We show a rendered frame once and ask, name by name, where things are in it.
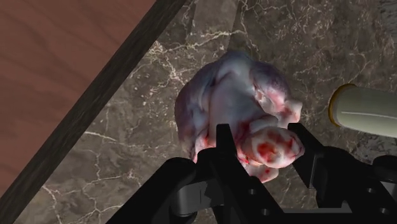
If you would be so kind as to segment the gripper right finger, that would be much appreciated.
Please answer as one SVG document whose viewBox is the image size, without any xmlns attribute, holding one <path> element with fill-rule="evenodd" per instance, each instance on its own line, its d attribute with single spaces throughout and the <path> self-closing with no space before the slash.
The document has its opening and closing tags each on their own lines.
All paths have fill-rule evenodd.
<svg viewBox="0 0 397 224">
<path fill-rule="evenodd" d="M 298 224 L 397 224 L 397 201 L 383 185 L 390 175 L 321 144 L 301 123 L 291 123 L 305 153 L 293 167 L 307 188 L 316 190 L 317 208 L 288 209 Z"/>
</svg>

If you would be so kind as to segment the raw whole chicken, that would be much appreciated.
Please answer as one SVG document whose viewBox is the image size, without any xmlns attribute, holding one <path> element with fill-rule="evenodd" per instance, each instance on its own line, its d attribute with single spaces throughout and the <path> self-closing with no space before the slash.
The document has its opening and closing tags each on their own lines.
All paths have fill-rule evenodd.
<svg viewBox="0 0 397 224">
<path fill-rule="evenodd" d="M 217 125 L 228 124 L 239 162 L 266 183 L 305 152 L 288 130 L 299 122 L 302 107 L 275 66 L 229 51 L 184 85 L 174 118 L 181 147 L 194 162 L 201 150 L 216 146 Z"/>
</svg>

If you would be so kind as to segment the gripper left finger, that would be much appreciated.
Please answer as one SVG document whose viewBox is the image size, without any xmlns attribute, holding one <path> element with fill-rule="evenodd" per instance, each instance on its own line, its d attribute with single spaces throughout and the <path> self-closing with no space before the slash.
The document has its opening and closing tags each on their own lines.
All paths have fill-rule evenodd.
<svg viewBox="0 0 397 224">
<path fill-rule="evenodd" d="M 192 224 L 212 208 L 218 224 L 271 224 L 283 210 L 237 159 L 230 127 L 216 127 L 216 146 L 198 160 L 166 160 L 106 224 Z"/>
</svg>

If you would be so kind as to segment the pale cylinder with yellow rim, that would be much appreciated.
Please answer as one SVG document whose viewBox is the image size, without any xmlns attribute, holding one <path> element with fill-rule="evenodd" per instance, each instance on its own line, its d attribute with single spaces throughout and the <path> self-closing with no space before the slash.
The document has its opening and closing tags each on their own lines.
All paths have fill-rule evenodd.
<svg viewBox="0 0 397 224">
<path fill-rule="evenodd" d="M 397 138 L 397 94 L 347 83 L 331 96 L 328 116 L 337 127 Z"/>
</svg>

